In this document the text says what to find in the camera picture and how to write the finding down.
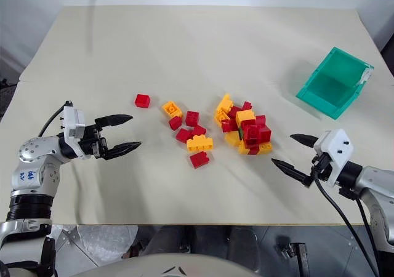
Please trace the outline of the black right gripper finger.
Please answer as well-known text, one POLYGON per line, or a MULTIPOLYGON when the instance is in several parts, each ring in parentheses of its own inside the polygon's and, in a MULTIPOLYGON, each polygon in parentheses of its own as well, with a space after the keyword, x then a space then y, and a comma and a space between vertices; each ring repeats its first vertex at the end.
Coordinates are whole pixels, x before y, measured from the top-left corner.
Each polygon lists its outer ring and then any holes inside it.
POLYGON ((290 138, 309 148, 313 148, 315 143, 318 141, 318 137, 305 134, 291 134, 290 138))
POLYGON ((298 171, 292 164, 286 163, 282 160, 271 158, 273 164, 284 174, 300 182, 305 187, 310 187, 312 184, 312 177, 298 171))

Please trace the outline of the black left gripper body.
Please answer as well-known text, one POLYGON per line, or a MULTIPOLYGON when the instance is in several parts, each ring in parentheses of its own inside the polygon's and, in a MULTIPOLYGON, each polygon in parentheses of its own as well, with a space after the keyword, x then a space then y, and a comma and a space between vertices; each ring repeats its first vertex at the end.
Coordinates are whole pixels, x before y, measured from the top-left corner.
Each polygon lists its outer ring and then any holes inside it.
POLYGON ((79 146, 85 155, 95 158, 104 158, 108 149, 105 138, 101 136, 102 127, 93 124, 84 129, 84 135, 79 141, 79 146))

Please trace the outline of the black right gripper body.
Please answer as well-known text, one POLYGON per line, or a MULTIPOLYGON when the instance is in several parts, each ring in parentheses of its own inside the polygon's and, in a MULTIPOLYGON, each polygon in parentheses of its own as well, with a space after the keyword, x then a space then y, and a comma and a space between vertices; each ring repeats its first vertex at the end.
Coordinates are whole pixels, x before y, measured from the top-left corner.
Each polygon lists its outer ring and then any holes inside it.
POLYGON ((331 157, 327 153, 316 155, 312 159, 311 173, 330 174, 332 172, 331 157))

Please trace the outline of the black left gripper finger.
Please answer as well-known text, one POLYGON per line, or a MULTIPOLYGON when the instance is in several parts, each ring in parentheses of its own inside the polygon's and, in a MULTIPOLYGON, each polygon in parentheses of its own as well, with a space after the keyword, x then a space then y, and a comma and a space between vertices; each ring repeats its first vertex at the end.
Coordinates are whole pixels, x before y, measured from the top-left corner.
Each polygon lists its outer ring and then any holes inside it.
POLYGON ((95 128, 102 129, 107 126, 118 126, 130 121, 133 116, 128 114, 113 114, 95 119, 95 128))
POLYGON ((104 160, 111 160, 120 156, 124 156, 137 149, 141 144, 141 142, 126 142, 116 145, 112 149, 105 150, 104 160))

